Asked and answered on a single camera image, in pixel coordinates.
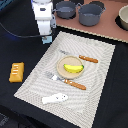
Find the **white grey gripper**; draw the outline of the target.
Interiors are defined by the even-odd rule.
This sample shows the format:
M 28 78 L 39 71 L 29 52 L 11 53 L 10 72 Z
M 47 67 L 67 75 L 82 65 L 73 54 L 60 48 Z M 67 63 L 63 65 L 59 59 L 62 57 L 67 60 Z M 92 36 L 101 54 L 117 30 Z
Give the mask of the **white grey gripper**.
M 50 11 L 35 11 L 35 20 L 41 36 L 50 35 L 56 27 L 55 16 Z

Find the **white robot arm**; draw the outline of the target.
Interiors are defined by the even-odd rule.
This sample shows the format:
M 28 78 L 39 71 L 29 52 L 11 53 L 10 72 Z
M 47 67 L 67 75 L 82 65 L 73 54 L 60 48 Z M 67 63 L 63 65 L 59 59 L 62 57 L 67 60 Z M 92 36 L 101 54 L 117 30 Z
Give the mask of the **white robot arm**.
M 40 35 L 50 35 L 56 27 L 52 0 L 31 0 L 31 4 Z

